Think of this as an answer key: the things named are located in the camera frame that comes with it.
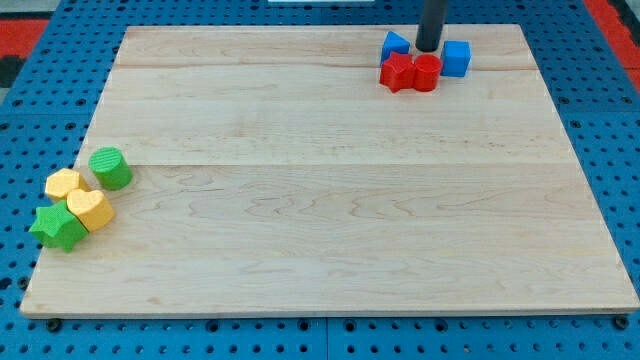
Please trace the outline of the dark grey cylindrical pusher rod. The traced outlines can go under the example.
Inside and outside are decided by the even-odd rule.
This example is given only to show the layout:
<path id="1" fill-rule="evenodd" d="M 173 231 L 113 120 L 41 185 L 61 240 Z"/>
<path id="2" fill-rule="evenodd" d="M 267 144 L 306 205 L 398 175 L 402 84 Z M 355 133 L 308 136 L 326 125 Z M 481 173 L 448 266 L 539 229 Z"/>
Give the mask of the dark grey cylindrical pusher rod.
<path id="1" fill-rule="evenodd" d="M 415 47 L 422 52 L 433 52 L 439 47 L 446 19 L 448 0 L 424 0 L 418 22 Z"/>

